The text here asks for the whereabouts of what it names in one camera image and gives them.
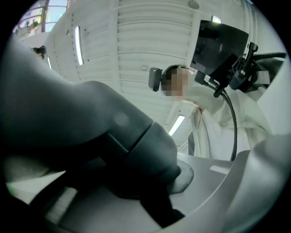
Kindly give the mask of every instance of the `cable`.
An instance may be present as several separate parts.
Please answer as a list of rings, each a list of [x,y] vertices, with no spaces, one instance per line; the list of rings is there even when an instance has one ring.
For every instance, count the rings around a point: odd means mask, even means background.
[[[216,91],[216,88],[210,85],[209,83],[206,83],[207,87],[210,87],[211,89]],[[231,154],[231,161],[234,161],[236,159],[236,149],[237,149],[237,123],[236,123],[236,113],[233,109],[233,105],[231,102],[231,99],[229,98],[227,92],[224,90],[221,93],[222,98],[226,101],[227,105],[230,108],[231,111],[231,116],[233,120],[233,126],[234,126],[234,140],[233,140],[233,149],[232,149],[232,154]]]
[[[256,61],[256,60],[260,60],[260,59],[274,58],[274,57],[285,58],[286,57],[286,53],[263,53],[263,54],[257,54],[257,55],[253,55],[252,60]]]

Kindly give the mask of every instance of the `smoke detector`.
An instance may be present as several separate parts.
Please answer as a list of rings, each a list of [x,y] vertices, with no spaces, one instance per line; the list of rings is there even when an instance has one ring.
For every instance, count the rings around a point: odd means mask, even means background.
[[[195,10],[199,9],[199,4],[196,1],[188,1],[188,6]]]

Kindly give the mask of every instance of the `linear light fixture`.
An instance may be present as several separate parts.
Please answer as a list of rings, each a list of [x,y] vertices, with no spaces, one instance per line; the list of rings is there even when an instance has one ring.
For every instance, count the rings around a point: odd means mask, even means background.
[[[171,128],[169,135],[172,136],[176,130],[179,128],[180,124],[183,122],[183,120],[185,119],[185,116],[183,115],[179,115],[178,119],[176,120],[175,124],[173,125],[173,127]]]
[[[221,24],[221,19],[218,18],[218,17],[215,16],[215,15],[211,16],[211,21],[212,21],[212,22],[215,22],[215,23],[219,23],[219,24]]]
[[[75,43],[76,43],[76,51],[79,65],[84,64],[82,49],[81,49],[81,39],[80,39],[80,26],[75,28]]]
[[[49,63],[50,69],[51,69],[51,65],[50,65],[50,57],[47,57],[47,61]]]

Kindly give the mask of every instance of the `black monitor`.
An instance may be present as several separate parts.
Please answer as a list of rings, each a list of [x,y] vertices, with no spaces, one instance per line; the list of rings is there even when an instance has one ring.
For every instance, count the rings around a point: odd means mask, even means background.
[[[223,63],[233,64],[243,55],[248,36],[237,28],[201,20],[191,67],[211,76]]]

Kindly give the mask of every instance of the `white ceiling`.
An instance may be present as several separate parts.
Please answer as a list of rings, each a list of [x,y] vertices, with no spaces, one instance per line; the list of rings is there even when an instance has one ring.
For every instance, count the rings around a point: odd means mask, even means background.
[[[74,82],[101,81],[123,95],[167,131],[179,114],[187,118],[173,135],[187,148],[192,106],[173,101],[148,87],[151,67],[190,65],[200,20],[212,15],[250,33],[255,17],[242,0],[201,0],[199,10],[187,0],[79,0],[49,34],[45,45],[52,68]],[[75,53],[74,28],[80,26],[84,65]]]

